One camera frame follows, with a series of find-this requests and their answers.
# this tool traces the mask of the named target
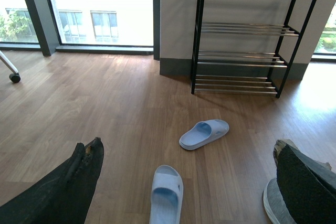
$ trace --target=glass window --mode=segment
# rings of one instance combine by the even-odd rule
[[[83,15],[80,12],[59,12],[66,42],[80,43],[86,41],[83,28]]]
[[[153,45],[152,0],[50,0],[50,3],[63,44]]]
[[[0,15],[0,41],[38,42],[28,10],[6,9]]]
[[[331,11],[315,52],[336,54],[336,4]]]
[[[92,12],[91,14],[96,42],[111,42],[113,38],[118,37],[116,13]]]

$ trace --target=chair wheel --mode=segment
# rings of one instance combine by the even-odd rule
[[[18,83],[21,80],[21,77],[20,77],[20,75],[18,73],[11,73],[9,75],[9,78],[14,83]]]

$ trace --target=baseboard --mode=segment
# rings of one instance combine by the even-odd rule
[[[293,63],[290,69],[288,79],[302,80],[307,69],[306,63]],[[264,77],[267,75],[268,68],[251,68],[240,66],[215,66],[199,65],[197,67],[199,74],[212,74],[218,76],[252,76]],[[160,58],[160,74],[173,76],[188,76],[191,70],[191,59],[172,59]],[[281,79],[286,69],[275,68],[272,73],[273,79]]]

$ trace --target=light blue slipper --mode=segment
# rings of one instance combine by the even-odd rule
[[[183,199],[183,183],[178,172],[159,166],[154,174],[150,224],[179,224]]]
[[[186,150],[194,150],[208,144],[229,131],[227,122],[219,119],[198,122],[180,138],[180,145]]]

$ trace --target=metal shelf bar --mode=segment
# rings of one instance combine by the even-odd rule
[[[223,77],[223,78],[236,78],[236,79],[256,79],[267,80],[267,77],[250,77],[250,76],[213,76],[208,74],[198,74],[198,77]]]
[[[299,33],[289,26],[267,24],[230,24],[214,22],[202,23],[202,33],[299,36]]]
[[[257,65],[257,64],[246,64],[246,63],[223,63],[223,62],[198,62],[198,64],[203,65],[223,65],[223,66],[242,66],[242,67],[265,67],[265,68],[286,68],[287,66],[279,65]]]
[[[226,90],[226,89],[196,89],[195,91],[210,91],[210,92],[230,92],[230,93],[253,93],[253,94],[277,94],[277,92],[268,91],[248,91],[248,90]]]
[[[228,57],[228,58],[251,58],[251,59],[280,59],[280,57],[250,56],[250,55],[214,55],[214,54],[198,54],[198,59],[206,59],[207,57]]]
[[[268,85],[271,85],[272,82],[269,82],[269,81],[265,81],[265,82],[262,82],[262,81],[235,81],[235,80],[214,80],[214,79],[196,79],[196,81],[202,81],[202,82],[207,82],[207,81],[211,81],[211,82],[231,82],[231,83],[254,83],[254,84],[268,84]]]
[[[232,88],[249,88],[249,89],[275,89],[274,87],[262,87],[262,86],[244,86],[244,85],[227,85],[227,84],[205,84],[196,83],[196,86],[207,86],[207,87],[232,87]]]

